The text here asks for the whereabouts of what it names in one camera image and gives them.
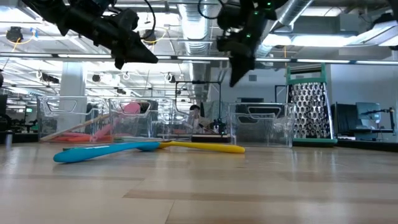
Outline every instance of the desk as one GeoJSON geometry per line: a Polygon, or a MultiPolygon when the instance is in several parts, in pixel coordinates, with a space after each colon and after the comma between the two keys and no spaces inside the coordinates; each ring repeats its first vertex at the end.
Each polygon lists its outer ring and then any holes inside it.
{"type": "Polygon", "coordinates": [[[2,224],[398,222],[394,153],[171,148],[54,163],[65,146],[0,147],[2,224]]]}

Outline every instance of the blue handle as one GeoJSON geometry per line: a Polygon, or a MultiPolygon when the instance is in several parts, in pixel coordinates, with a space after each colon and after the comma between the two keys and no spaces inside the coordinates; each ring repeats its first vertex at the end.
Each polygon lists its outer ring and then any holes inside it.
{"type": "Polygon", "coordinates": [[[157,149],[159,145],[159,142],[126,142],[105,146],[76,147],[56,154],[53,159],[55,162],[81,162],[128,149],[139,148],[143,151],[153,151],[157,149]]]}

